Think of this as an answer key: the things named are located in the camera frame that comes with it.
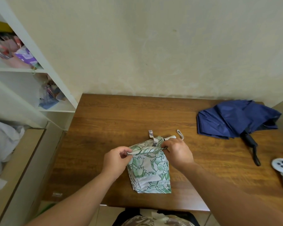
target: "hand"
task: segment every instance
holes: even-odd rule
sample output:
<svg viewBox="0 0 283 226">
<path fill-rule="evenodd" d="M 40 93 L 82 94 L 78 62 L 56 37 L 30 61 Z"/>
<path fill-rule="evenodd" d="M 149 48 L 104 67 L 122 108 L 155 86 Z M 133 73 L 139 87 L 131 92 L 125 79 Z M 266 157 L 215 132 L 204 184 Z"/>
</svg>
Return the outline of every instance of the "hand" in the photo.
<svg viewBox="0 0 283 226">
<path fill-rule="evenodd" d="M 114 148 L 107 152 L 104 156 L 102 173 L 112 176 L 112 178 L 116 180 L 133 158 L 132 155 L 127 156 L 127 152 L 132 152 L 132 149 L 124 146 Z"/>
<path fill-rule="evenodd" d="M 164 141 L 161 147 L 167 148 L 162 151 L 170 164 L 180 172 L 183 172 L 187 165 L 194 163 L 193 154 L 182 139 L 170 138 Z"/>
</svg>

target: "left hand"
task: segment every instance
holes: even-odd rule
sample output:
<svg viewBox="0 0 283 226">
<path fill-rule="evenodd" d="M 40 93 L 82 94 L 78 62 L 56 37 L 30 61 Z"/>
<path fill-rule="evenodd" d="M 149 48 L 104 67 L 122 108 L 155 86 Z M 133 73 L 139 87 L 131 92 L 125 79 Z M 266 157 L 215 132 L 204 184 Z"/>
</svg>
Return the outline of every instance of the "left hand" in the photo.
<svg viewBox="0 0 283 226">
<path fill-rule="evenodd" d="M 132 152 L 132 149 L 124 146 L 114 148 L 107 152 L 104 156 L 102 173 L 112 176 L 112 178 L 116 180 L 133 158 L 132 155 L 127 156 L 127 152 Z"/>
</svg>

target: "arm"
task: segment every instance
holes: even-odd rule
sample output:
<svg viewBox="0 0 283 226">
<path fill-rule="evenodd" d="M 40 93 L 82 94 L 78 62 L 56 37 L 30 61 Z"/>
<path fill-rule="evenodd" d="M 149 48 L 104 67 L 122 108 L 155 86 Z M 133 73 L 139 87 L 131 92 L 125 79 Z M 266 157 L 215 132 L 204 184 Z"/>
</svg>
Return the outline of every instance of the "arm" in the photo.
<svg viewBox="0 0 283 226">
<path fill-rule="evenodd" d="M 192 183 L 220 225 L 283 226 L 282 212 L 208 173 L 194 162 L 183 140 L 171 138 L 162 147 L 167 147 L 163 152 L 170 164 Z"/>
<path fill-rule="evenodd" d="M 41 214 L 27 226 L 88 225 L 112 183 L 122 174 L 133 156 L 128 147 L 118 147 L 105 154 L 102 172 L 75 194 Z"/>
</svg>

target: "right hand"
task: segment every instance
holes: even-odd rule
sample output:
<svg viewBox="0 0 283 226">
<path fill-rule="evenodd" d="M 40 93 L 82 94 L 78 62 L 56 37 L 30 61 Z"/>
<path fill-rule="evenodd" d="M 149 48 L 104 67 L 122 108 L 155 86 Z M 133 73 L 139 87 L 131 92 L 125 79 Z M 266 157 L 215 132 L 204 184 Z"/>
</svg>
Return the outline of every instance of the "right hand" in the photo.
<svg viewBox="0 0 283 226">
<path fill-rule="evenodd" d="M 193 154 L 182 139 L 170 138 L 164 141 L 161 147 L 167 148 L 162 151 L 170 164 L 180 172 L 183 172 L 187 165 L 194 163 Z"/>
</svg>

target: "folded umbrella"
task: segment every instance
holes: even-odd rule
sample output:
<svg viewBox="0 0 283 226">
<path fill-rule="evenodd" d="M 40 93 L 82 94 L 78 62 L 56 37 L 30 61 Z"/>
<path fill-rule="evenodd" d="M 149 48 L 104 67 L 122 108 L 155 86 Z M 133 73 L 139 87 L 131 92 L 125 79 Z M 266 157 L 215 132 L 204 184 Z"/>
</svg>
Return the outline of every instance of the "folded umbrella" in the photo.
<svg viewBox="0 0 283 226">
<path fill-rule="evenodd" d="M 241 137 L 253 148 L 254 162 L 260 166 L 256 154 L 257 143 L 249 134 L 258 130 L 277 129 L 275 122 L 280 116 L 277 110 L 254 101 L 225 101 L 197 114 L 197 133 L 221 139 Z"/>
</svg>

